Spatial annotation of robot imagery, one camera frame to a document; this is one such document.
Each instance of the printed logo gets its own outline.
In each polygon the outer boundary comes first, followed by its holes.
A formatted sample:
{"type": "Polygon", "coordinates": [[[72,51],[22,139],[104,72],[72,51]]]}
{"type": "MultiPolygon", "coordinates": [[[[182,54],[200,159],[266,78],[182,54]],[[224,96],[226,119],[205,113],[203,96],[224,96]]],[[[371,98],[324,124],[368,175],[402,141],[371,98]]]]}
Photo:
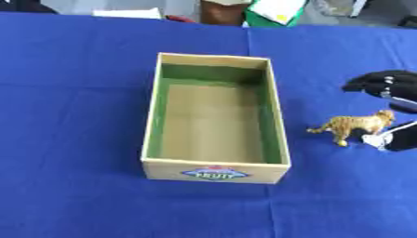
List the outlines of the printed logo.
{"type": "Polygon", "coordinates": [[[210,166],[206,168],[197,168],[191,171],[182,172],[184,175],[207,179],[211,181],[225,180],[225,179],[236,179],[247,177],[248,174],[235,171],[232,168],[221,167],[221,166],[210,166]]]}

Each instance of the blue table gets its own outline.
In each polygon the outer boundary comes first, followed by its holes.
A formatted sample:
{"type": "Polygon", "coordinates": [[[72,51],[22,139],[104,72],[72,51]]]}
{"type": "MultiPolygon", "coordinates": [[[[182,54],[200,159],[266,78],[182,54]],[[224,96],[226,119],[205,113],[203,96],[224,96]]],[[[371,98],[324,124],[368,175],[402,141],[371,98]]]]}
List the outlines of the blue table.
{"type": "Polygon", "coordinates": [[[417,71],[417,32],[31,14],[0,14],[0,26],[0,237],[416,237],[416,151],[342,149],[304,130],[386,108],[340,87],[417,71]],[[279,184],[143,178],[160,51],[273,60],[293,161],[279,184]]]}

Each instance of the cardboard box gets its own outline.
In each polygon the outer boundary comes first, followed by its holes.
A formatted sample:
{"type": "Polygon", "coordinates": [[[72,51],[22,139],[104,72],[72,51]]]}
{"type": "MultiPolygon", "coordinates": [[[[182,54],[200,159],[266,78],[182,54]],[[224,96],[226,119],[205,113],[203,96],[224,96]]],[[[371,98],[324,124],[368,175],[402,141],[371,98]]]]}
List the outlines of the cardboard box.
{"type": "Polygon", "coordinates": [[[271,61],[160,53],[141,161],[148,179],[276,183],[290,160],[271,61]]]}

